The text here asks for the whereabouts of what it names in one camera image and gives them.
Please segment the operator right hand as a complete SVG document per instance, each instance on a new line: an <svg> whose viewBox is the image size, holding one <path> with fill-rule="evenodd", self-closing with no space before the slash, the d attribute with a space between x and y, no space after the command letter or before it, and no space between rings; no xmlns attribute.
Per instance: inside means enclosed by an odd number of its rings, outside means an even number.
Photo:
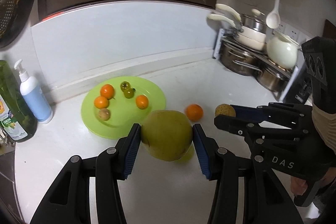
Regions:
<svg viewBox="0 0 336 224"><path fill-rule="evenodd" d="M326 174L321 179L321 188L324 186L329 185L332 183L335 179L335 168L330 168ZM295 196L302 196L307 190L307 183L305 180L296 178L291 176L290 177L290 191Z"/></svg>

